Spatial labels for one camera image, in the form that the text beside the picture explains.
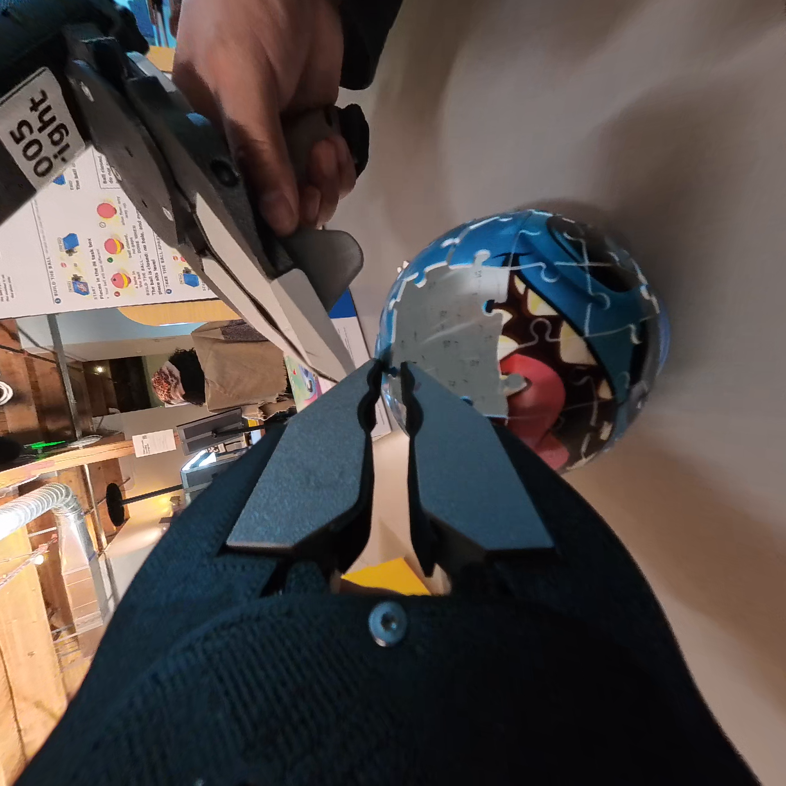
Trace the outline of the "person's right forearm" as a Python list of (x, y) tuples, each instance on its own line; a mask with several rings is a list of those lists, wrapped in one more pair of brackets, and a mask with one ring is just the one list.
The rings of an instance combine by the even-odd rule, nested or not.
[(360, 91), (370, 87), (402, 4), (402, 1), (339, 2), (343, 33), (341, 88)]

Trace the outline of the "blue puzzle ball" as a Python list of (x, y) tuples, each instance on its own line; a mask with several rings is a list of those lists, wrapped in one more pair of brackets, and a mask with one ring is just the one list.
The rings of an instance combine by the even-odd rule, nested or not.
[(634, 423), (669, 341), (666, 311), (623, 245), (584, 221), (528, 209), (464, 222), (404, 265), (375, 355), (402, 429), (406, 362), (564, 474)]

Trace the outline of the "black floor lamp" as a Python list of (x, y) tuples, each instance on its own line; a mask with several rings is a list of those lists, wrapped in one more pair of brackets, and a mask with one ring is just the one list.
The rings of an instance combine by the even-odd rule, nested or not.
[(154, 490), (142, 495), (124, 497), (123, 490), (119, 484), (109, 483), (106, 486), (104, 498), (108, 517), (113, 526), (120, 527), (126, 522), (126, 508), (129, 506), (161, 496), (171, 496), (175, 492), (181, 491), (182, 489), (183, 486), (181, 484)]

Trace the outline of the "silver ventilation duct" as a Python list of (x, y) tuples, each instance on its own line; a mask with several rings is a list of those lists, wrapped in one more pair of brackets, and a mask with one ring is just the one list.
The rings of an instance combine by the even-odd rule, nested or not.
[(1, 539), (47, 513), (55, 521), (61, 576), (74, 633), (91, 634), (111, 619), (116, 592), (112, 569), (93, 544), (83, 507), (73, 490), (62, 483), (48, 483), (3, 505)]

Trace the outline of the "person's right hand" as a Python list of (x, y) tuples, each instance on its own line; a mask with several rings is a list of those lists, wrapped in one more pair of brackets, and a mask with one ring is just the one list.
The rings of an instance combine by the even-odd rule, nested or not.
[(312, 145), (299, 182), (282, 122), (334, 105), (343, 60), (337, 2), (184, 1), (173, 82), (222, 126), (261, 216), (280, 237), (323, 226), (356, 183), (347, 143)]

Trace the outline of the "puzzle box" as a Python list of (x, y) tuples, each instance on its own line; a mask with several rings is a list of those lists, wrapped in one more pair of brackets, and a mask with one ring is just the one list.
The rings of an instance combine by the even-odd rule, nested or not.
[[(343, 348), (348, 352), (353, 368), (357, 369), (367, 364), (371, 360), (371, 355), (368, 352), (355, 301), (350, 290), (347, 289), (341, 295), (330, 310), (329, 318)], [(337, 382), (329, 380), (328, 377), (317, 373), (304, 361), (299, 361), (290, 355), (285, 355), (284, 364), (295, 413), (301, 413), (337, 385)], [(370, 418), (373, 418), (370, 438), (375, 441), (389, 435), (391, 425), (388, 410), (381, 393), (375, 393), (373, 379), (369, 380), (369, 391), (365, 403), (372, 406), (369, 411)]]

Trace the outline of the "grey monitor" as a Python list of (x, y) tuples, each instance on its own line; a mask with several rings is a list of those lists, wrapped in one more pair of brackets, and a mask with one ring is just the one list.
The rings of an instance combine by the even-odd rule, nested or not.
[(240, 407), (213, 413), (176, 427), (179, 445), (185, 456), (226, 443), (248, 431)]

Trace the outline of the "printed instruction sheet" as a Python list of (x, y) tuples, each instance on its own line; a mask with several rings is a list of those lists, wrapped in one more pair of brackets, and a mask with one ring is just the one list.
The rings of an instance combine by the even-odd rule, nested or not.
[(215, 298), (94, 149), (2, 224), (3, 319)]

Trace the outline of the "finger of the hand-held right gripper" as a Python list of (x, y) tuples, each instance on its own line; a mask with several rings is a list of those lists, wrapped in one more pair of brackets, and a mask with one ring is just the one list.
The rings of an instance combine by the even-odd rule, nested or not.
[(239, 317), (319, 376), (340, 382), (356, 368), (313, 286), (301, 270), (270, 278), (204, 198), (196, 223), (207, 243), (203, 278)]
[(329, 380), (346, 377), (346, 350), (302, 271), (272, 281), (254, 271), (245, 284), (211, 257), (201, 263), (211, 290), (284, 355), (304, 361)]

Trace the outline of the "white sign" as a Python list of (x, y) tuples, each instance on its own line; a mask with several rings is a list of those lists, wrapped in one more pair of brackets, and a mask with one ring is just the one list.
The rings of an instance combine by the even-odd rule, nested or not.
[(150, 431), (132, 436), (134, 457), (143, 458), (175, 451), (178, 435), (172, 429)]

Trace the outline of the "yellow plastic bin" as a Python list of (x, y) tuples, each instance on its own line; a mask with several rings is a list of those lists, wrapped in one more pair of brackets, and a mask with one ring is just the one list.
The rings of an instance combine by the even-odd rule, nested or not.
[(341, 578), (342, 591), (396, 596), (430, 596), (431, 592), (403, 557), (363, 567)]

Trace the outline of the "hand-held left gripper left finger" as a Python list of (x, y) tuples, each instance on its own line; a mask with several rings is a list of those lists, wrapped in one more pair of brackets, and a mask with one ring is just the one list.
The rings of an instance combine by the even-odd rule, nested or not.
[(368, 542), (374, 466), (369, 380), (352, 372), (284, 427), (226, 547), (345, 573)]

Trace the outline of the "wooden shelf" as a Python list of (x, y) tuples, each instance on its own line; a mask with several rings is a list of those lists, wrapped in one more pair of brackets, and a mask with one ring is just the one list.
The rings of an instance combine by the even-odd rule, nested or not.
[(122, 437), (103, 437), (85, 447), (72, 447), (48, 457), (37, 457), (1, 471), (1, 488), (29, 483), (51, 473), (103, 461), (134, 456), (132, 440)]

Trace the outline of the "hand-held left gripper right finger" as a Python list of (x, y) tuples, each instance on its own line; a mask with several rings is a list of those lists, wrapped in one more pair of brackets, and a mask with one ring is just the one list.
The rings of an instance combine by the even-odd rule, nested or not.
[(554, 552), (494, 426), (417, 365), (403, 362), (400, 381), (410, 538), (423, 573)]

